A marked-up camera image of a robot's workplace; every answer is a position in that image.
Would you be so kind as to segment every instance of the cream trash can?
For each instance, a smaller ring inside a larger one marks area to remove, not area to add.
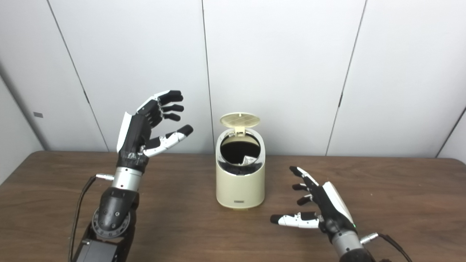
[[[231,113],[220,122],[230,129],[215,146],[217,201],[224,207],[256,207],[265,197],[265,148],[258,132],[249,129],[260,119],[249,113]]]

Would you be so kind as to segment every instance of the white wall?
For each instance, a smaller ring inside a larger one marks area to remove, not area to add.
[[[0,1],[0,69],[44,146],[107,150],[45,0]]]
[[[465,12],[368,1],[328,155],[436,156],[466,105]]]
[[[214,136],[244,111],[269,154],[324,155],[364,0],[204,0]]]
[[[191,124],[194,133],[169,152],[213,152],[201,0],[50,3],[111,151],[125,111],[181,90],[181,121],[163,121],[152,137]]]
[[[35,151],[42,150],[5,83],[0,78],[0,184]]]
[[[368,0],[356,45],[364,0],[50,4],[0,2],[0,74],[53,150],[114,151],[123,113],[173,89],[182,120],[153,137],[195,131],[170,152],[213,152],[248,111],[269,154],[434,157],[466,104],[461,0]]]
[[[466,164],[466,117],[463,116],[439,154],[439,158],[453,158]]]

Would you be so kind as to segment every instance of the robotic hand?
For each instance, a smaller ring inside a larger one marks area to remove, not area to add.
[[[124,262],[132,244],[136,209],[139,204],[139,183],[149,157],[158,155],[178,144],[189,136],[193,128],[185,125],[163,137],[151,138],[151,130],[163,119],[179,121],[179,115],[169,111],[182,112],[184,107],[173,102],[181,102],[180,91],[165,91],[147,99],[136,114],[127,112],[123,117],[118,136],[118,161],[115,175],[97,174],[95,178],[111,180],[112,185],[102,194],[100,205],[94,212],[82,241],[72,258],[73,238],[76,220],[70,242],[69,260],[74,262]],[[78,202],[76,217],[82,196],[93,181],[89,180]],[[113,243],[109,239],[122,238]]]
[[[411,259],[403,249],[388,235],[373,233],[359,240],[356,226],[345,203],[333,184],[329,181],[320,186],[316,180],[303,169],[291,166],[290,170],[304,180],[304,183],[293,185],[294,190],[308,191],[297,201],[302,206],[314,202],[319,206],[320,215],[315,212],[301,212],[298,214],[272,215],[270,221],[281,226],[298,228],[319,228],[327,234],[330,243],[335,248],[340,262],[376,262],[367,249],[363,247],[378,236],[390,242],[408,261]]]

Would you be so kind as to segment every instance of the table surface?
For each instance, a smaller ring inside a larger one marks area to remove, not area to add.
[[[95,173],[114,173],[116,153],[36,152],[0,186],[0,261],[63,262],[76,201]],[[136,235],[128,261],[336,262],[319,230],[280,227],[271,214],[315,211],[296,205],[304,191],[288,169],[330,180],[360,236],[389,234],[413,261],[464,261],[466,166],[454,159],[267,156],[266,199],[248,211],[215,198],[213,155],[162,154],[140,187]],[[84,197],[77,240],[110,185],[98,180]],[[366,246],[377,261],[404,258],[382,239]]]

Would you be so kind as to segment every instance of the cable connector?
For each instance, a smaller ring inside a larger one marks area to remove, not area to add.
[[[361,240],[359,240],[359,242],[361,243],[361,245],[365,245],[369,242],[371,242],[372,240],[376,239],[378,237],[378,234],[377,233],[372,233],[372,234],[369,234],[365,237],[362,237]]]

